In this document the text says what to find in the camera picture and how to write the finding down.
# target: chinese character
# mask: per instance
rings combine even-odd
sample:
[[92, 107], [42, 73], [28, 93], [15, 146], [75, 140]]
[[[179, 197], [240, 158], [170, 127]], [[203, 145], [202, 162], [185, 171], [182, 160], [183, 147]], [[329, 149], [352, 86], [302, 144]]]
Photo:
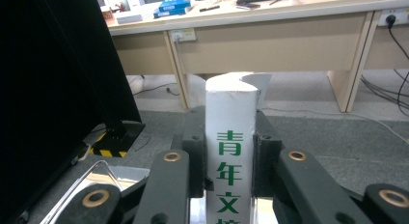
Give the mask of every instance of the chinese character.
[[236, 222], [233, 220], [223, 221], [222, 219], [218, 219], [216, 224], [239, 224], [240, 222]]
[[234, 177], [234, 174], [239, 173], [234, 171], [234, 167], [241, 167], [241, 165], [228, 165], [226, 162], [221, 162], [217, 169], [217, 171], [220, 172], [220, 178], [217, 179], [229, 180], [229, 185], [233, 185], [234, 180], [241, 180]]
[[224, 155], [225, 152], [230, 152], [231, 155], [241, 155], [241, 144], [220, 142], [219, 155]]
[[225, 212], [227, 210], [231, 211], [232, 213], [239, 213], [237, 210], [235, 210], [232, 205], [238, 200], [240, 196], [232, 196], [230, 192], [226, 192], [226, 195], [217, 195], [222, 201], [223, 205], [225, 205], [223, 208], [218, 210], [217, 212]]
[[217, 140], [243, 141], [243, 133], [233, 133], [232, 130], [227, 133], [218, 132]]

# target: wooden desk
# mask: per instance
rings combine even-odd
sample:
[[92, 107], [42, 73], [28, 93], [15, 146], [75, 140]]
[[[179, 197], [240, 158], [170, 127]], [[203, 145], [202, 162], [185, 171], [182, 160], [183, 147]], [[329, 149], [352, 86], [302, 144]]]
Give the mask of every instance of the wooden desk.
[[[234, 3], [200, 13], [208, 6], [201, 1], [186, 15], [111, 25], [125, 73], [173, 73], [187, 108], [189, 73], [325, 70], [340, 111], [349, 112], [363, 69], [390, 69], [396, 58], [401, 68], [409, 68], [398, 50], [386, 55], [380, 50], [393, 43], [382, 41], [385, 28], [377, 27], [380, 11], [409, 8], [409, 0], [301, 0], [298, 5], [282, 0], [272, 6], [260, 2], [253, 11]], [[182, 28], [195, 28], [197, 40], [171, 42], [169, 31]], [[409, 35], [400, 35], [408, 26], [395, 30], [408, 49]]]

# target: yellow black striped tape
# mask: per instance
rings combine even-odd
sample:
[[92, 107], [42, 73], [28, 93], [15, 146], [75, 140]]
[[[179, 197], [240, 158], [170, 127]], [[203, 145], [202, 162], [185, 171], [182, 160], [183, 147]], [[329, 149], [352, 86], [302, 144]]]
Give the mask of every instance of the yellow black striped tape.
[[97, 154], [97, 155], [102, 155], [105, 157], [125, 157], [126, 152], [124, 151], [112, 151], [112, 150], [99, 150], [95, 148], [90, 148], [90, 154]]
[[[102, 133], [98, 139], [96, 140], [95, 143], [99, 142], [106, 134], [107, 132]], [[105, 157], [125, 157], [126, 156], [127, 151], [120, 151], [120, 150], [104, 150], [104, 149], [98, 149], [98, 148], [94, 148], [94, 146], [92, 148], [90, 148], [90, 152], [89, 154], [96, 154], [96, 155], [102, 155]]]

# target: power outlet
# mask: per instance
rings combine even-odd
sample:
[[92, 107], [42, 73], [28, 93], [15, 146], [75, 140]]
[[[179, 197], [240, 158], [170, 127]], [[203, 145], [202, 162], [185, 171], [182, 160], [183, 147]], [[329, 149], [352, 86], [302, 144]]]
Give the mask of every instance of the power outlet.
[[171, 37], [173, 42], [195, 41], [196, 40], [195, 29], [188, 28], [171, 30]]
[[379, 18], [378, 26], [388, 26], [388, 23], [386, 22], [386, 17], [388, 17], [391, 14], [396, 17], [394, 25], [409, 23], [409, 8], [391, 9], [382, 11], [381, 17]]

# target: black monitor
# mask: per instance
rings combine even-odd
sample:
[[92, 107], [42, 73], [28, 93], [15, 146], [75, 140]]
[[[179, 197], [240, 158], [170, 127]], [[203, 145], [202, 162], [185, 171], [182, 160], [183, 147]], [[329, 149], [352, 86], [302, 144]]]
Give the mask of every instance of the black monitor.
[[0, 223], [15, 223], [99, 124], [99, 148], [130, 148], [144, 127], [97, 1], [0, 0]]

